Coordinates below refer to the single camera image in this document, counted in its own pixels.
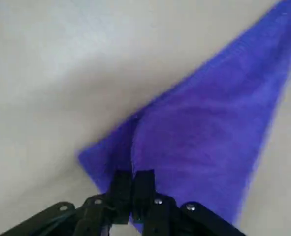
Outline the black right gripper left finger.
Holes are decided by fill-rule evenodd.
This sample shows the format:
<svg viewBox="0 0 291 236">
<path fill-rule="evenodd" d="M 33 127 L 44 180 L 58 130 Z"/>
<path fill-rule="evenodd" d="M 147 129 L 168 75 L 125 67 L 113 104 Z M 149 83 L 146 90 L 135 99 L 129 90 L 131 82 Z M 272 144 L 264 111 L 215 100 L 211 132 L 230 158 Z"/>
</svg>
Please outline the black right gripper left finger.
<svg viewBox="0 0 291 236">
<path fill-rule="evenodd" d="M 132 173 L 116 171 L 103 194 L 82 206 L 58 202 L 2 233 L 4 236 L 107 236 L 114 224 L 127 224 L 131 210 Z"/>
</svg>

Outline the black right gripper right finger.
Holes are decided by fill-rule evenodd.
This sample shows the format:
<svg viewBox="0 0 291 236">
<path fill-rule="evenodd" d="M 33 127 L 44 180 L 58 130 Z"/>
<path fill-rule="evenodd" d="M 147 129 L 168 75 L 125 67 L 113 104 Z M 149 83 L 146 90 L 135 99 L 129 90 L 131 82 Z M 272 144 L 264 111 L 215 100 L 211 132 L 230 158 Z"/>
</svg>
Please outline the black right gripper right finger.
<svg viewBox="0 0 291 236">
<path fill-rule="evenodd" d="M 244 233 L 198 202 L 177 206 L 155 188 L 153 170 L 138 171 L 133 180 L 132 216 L 143 236 L 242 236 Z"/>
</svg>

